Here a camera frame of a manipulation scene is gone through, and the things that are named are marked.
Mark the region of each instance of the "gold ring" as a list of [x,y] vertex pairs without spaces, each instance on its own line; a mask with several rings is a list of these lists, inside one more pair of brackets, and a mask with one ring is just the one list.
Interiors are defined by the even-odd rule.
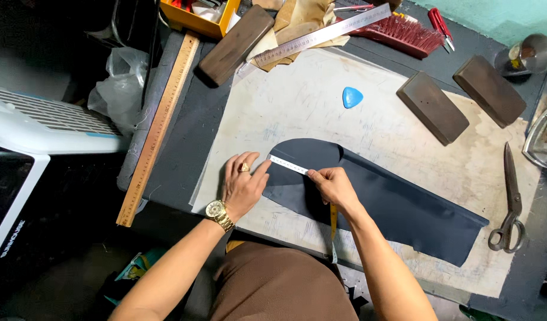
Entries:
[[238,170],[239,172],[249,172],[249,166],[246,163],[241,164],[241,168]]

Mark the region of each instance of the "hand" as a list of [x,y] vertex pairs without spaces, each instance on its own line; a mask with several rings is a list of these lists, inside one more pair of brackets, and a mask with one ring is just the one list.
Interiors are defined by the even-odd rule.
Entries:
[[347,214],[348,209],[361,205],[357,193],[342,167],[332,167],[320,171],[309,170],[307,175],[317,185],[323,202],[331,202],[336,205],[339,212]]
[[232,222],[236,223],[259,201],[265,184],[268,182],[268,170],[272,161],[267,159],[260,164],[253,175],[249,172],[239,172],[243,163],[251,168],[260,156],[258,152],[247,151],[240,156],[234,155],[226,163],[226,173],[222,186],[222,202],[226,204],[226,212]]

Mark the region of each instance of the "plastic bag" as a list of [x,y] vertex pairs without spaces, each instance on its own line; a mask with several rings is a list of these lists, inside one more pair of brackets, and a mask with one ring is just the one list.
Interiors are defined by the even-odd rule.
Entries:
[[148,54],[129,47],[113,48],[106,61],[109,77],[89,93],[87,107],[111,118],[121,134],[131,137],[141,111]]

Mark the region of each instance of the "measuring tape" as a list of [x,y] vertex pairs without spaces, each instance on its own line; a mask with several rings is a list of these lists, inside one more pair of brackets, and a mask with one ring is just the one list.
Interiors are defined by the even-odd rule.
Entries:
[[[298,172],[299,174],[307,176],[308,169],[305,169],[301,166],[290,163],[287,160],[281,159],[279,157],[275,157],[271,154],[268,155],[267,159],[272,161],[272,163],[282,165],[286,169],[290,169],[292,171]],[[337,252],[335,251],[335,243],[334,243],[333,240],[335,238],[335,233],[337,232],[337,214],[338,214],[338,212],[337,212],[337,206],[335,206],[334,204],[330,204],[329,207],[330,207],[330,212],[331,212],[331,252],[332,252],[332,255],[333,255],[333,260],[332,260],[331,263],[336,264],[337,263]]]
[[199,43],[198,34],[188,30],[184,35],[170,77],[168,77],[167,85],[164,88],[163,96],[152,120],[151,129],[148,131],[147,139],[142,147],[139,162],[134,169],[131,184],[127,189],[119,217],[117,217],[117,224],[119,225],[130,227],[132,224]]
[[254,59],[256,60],[258,66],[263,67],[268,63],[278,61],[281,58],[285,58],[294,53],[311,48],[327,40],[331,40],[335,37],[352,32],[355,29],[362,28],[390,16],[391,7],[388,3],[384,3],[374,9],[334,23],[333,25],[324,27],[316,32],[287,41],[277,48],[266,50],[255,56]]

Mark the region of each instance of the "red brush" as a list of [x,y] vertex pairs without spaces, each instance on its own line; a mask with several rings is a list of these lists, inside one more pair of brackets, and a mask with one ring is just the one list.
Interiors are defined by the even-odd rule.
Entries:
[[383,43],[393,49],[418,59],[426,58],[444,44],[439,32],[424,27],[420,22],[409,21],[399,15],[392,15],[368,26],[349,33]]

